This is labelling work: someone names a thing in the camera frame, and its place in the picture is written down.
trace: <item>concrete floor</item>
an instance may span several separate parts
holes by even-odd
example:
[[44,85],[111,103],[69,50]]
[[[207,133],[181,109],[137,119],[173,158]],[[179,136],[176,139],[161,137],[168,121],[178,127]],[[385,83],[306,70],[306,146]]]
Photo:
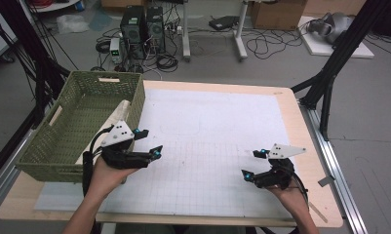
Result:
[[[77,13],[65,9],[45,17],[53,20],[63,14]],[[90,9],[80,15],[87,22],[101,17]],[[96,39],[104,31],[119,26],[119,22],[110,19],[99,30],[56,35],[56,38],[80,70],[90,70],[97,65]],[[189,25],[208,28],[207,22],[208,19],[193,19]],[[244,42],[253,38],[255,36],[246,36]],[[328,60],[327,57],[310,56],[301,45],[287,47],[284,52],[265,60],[248,51],[249,58],[239,62],[229,33],[191,33],[190,39],[191,61],[182,59],[179,48],[178,69],[172,73],[162,72],[164,81],[292,87],[316,75]],[[391,51],[391,44],[374,43]],[[350,59],[334,83],[329,136],[368,232],[391,233],[391,55],[369,42],[365,41],[365,44],[374,53],[374,59]],[[57,47],[56,53],[62,66],[74,69]],[[107,62],[104,68],[113,69],[113,64]],[[143,77],[160,79],[153,71],[144,73]],[[303,95],[305,91],[297,93],[296,97]],[[20,64],[0,62],[0,150],[33,105]],[[59,233],[63,227],[64,222],[0,220],[0,233],[4,234],[36,234],[45,230]],[[284,229],[275,230],[287,233]],[[322,229],[322,233],[350,233],[350,229],[345,224],[340,229]]]

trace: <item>computer tower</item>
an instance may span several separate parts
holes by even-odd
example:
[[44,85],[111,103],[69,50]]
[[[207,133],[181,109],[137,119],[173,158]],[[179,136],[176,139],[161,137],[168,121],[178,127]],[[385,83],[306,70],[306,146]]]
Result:
[[127,6],[120,29],[129,58],[145,59],[149,50],[149,37],[143,6]]
[[146,21],[149,31],[150,48],[156,50],[157,54],[164,54],[165,33],[164,33],[164,11],[162,7],[150,7],[147,9]]

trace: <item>forearm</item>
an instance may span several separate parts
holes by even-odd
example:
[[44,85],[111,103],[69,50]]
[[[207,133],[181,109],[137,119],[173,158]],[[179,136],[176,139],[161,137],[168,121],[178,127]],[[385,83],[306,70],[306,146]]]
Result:
[[86,195],[82,204],[73,214],[63,230],[63,234],[89,234],[92,230],[98,208],[103,202],[102,198]]
[[310,212],[292,213],[300,234],[319,234],[319,229],[313,221]]

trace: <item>wooden table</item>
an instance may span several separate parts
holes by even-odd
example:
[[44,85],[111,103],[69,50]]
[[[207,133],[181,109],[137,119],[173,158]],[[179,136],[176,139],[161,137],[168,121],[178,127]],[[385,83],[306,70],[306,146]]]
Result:
[[[291,89],[158,81],[144,81],[144,86],[148,89],[274,96],[278,100],[290,144],[305,147],[307,149],[305,154],[295,158],[294,166],[299,170],[300,177],[309,190],[310,213],[316,225],[319,227],[340,227],[342,225],[343,221],[341,214],[332,195],[331,187],[329,185],[321,187],[318,184],[318,181],[326,177],[326,175]],[[44,212],[34,210],[34,205],[43,185],[44,182],[36,181],[29,175],[20,173],[0,207],[0,218],[18,220],[69,220],[72,216],[72,212]],[[160,214],[104,213],[97,215],[97,221],[243,226],[295,226],[295,223],[291,218],[271,219]]]

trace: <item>white paper sheet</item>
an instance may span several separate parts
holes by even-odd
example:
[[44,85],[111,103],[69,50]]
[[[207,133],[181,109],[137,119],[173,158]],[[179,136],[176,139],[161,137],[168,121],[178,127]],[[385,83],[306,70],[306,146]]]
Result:
[[[135,151],[162,144],[162,158],[130,175],[102,212],[290,217],[271,193],[245,182],[241,173],[270,169],[254,150],[289,144],[274,97],[146,90],[139,128],[149,130],[149,136],[136,141]],[[46,183],[35,209],[74,211],[80,187]],[[66,194],[56,196],[52,189]]]

